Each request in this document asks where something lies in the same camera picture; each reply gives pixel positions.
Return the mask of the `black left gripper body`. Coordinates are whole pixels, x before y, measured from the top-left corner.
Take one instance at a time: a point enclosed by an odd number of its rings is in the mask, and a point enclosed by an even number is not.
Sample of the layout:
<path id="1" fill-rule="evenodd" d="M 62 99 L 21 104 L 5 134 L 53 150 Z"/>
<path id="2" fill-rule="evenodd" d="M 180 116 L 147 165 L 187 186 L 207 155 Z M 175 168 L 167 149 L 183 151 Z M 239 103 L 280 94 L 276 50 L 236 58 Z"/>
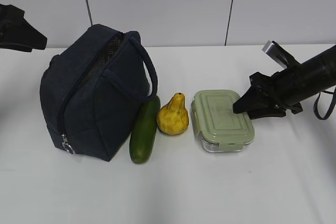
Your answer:
<path id="1" fill-rule="evenodd" d="M 12 41 L 19 33 L 25 11 L 14 6 L 1 4 L 1 42 Z"/>

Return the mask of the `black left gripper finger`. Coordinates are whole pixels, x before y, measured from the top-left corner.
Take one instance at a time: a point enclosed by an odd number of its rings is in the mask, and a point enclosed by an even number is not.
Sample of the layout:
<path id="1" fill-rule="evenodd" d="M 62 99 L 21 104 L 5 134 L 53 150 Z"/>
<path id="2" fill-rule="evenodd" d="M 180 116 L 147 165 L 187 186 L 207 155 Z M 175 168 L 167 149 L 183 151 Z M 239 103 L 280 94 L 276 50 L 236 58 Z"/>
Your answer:
<path id="1" fill-rule="evenodd" d="M 1 27 L 1 48 L 23 52 L 44 50 L 47 37 L 28 23 L 6 24 Z"/>

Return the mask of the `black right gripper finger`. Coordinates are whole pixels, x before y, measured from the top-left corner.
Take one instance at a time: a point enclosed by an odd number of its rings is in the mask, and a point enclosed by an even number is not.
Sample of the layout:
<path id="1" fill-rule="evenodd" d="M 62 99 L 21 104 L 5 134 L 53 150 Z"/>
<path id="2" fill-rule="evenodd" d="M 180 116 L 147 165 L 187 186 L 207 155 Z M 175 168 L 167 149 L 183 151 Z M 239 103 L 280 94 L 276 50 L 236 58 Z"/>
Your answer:
<path id="1" fill-rule="evenodd" d="M 248 106 L 247 109 L 247 114 L 250 119 L 282 118 L 286 116 L 286 110 L 277 104 L 267 107 Z"/>
<path id="2" fill-rule="evenodd" d="M 261 87 L 251 85 L 246 93 L 233 104 L 233 112 L 243 113 L 265 108 L 265 97 Z"/>

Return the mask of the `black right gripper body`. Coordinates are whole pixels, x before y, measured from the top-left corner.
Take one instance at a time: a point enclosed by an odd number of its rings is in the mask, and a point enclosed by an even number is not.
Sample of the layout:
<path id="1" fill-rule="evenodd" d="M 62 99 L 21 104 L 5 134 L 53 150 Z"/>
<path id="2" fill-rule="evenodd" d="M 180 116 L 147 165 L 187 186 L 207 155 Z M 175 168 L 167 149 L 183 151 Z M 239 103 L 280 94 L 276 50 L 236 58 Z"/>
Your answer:
<path id="1" fill-rule="evenodd" d="M 273 76 L 269 77 L 260 72 L 252 74 L 249 79 L 251 85 L 262 88 L 265 97 L 265 107 L 277 104 L 286 111 L 290 110 L 293 114 L 298 114 L 303 111 L 300 102 L 295 102 L 290 105 L 289 102 L 285 101 L 283 91 L 284 88 L 286 88 L 286 83 L 277 82 Z"/>

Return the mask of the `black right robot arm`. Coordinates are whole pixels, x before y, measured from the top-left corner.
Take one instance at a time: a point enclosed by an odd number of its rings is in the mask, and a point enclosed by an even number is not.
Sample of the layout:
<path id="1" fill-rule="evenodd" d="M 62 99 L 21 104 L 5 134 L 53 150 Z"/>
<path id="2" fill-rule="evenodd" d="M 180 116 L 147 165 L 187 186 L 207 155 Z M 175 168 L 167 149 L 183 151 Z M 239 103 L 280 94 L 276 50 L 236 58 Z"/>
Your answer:
<path id="1" fill-rule="evenodd" d="M 250 76 L 251 86 L 233 104 L 236 114 L 246 112 L 250 119 L 282 118 L 286 111 L 303 111 L 301 101 L 335 86 L 335 46 L 299 63 L 283 49 L 268 54 L 284 70 L 266 76 Z"/>

